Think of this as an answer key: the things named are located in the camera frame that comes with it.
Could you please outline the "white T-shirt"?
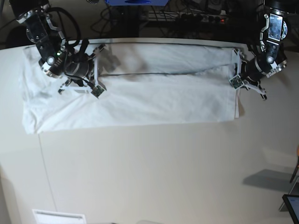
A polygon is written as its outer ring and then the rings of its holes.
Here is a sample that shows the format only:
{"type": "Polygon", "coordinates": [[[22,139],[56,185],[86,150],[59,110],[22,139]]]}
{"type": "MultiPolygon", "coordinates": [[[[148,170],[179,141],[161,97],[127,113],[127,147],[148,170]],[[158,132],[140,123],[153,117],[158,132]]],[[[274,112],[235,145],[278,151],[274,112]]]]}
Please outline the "white T-shirt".
{"type": "Polygon", "coordinates": [[[237,50],[199,45],[111,44],[99,56],[105,91],[65,90],[42,73],[35,47],[23,50],[20,89],[26,133],[231,121],[238,92],[229,84],[237,50]]]}

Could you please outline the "black power strip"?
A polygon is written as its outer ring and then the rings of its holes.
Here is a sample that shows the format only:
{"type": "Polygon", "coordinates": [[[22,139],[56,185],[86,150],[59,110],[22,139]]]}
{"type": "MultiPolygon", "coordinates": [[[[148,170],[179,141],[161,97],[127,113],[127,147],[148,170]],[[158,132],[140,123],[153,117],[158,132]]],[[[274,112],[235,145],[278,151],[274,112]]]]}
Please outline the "black power strip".
{"type": "Polygon", "coordinates": [[[227,16],[222,15],[211,15],[211,14],[191,14],[183,13],[181,14],[181,19],[183,21],[193,22],[193,23],[211,23],[211,24],[226,24],[229,21],[227,16]]]}

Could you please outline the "white paper sheet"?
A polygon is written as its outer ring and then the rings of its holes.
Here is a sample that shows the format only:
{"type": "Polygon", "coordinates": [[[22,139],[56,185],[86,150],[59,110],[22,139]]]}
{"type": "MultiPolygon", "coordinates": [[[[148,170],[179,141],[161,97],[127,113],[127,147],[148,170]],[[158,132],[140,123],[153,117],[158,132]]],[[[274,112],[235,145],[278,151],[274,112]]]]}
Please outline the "white paper sheet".
{"type": "Polygon", "coordinates": [[[83,214],[62,213],[33,209],[33,215],[37,224],[86,224],[83,214]]]}

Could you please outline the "tablet with grey stand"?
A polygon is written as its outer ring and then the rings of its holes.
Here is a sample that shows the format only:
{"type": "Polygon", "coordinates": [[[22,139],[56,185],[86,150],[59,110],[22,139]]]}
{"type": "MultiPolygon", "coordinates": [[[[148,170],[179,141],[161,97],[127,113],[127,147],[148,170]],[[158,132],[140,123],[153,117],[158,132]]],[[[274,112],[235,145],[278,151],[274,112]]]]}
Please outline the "tablet with grey stand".
{"type": "Polygon", "coordinates": [[[289,212],[294,224],[299,224],[299,177],[292,182],[291,190],[282,196],[280,212],[289,212]]]}

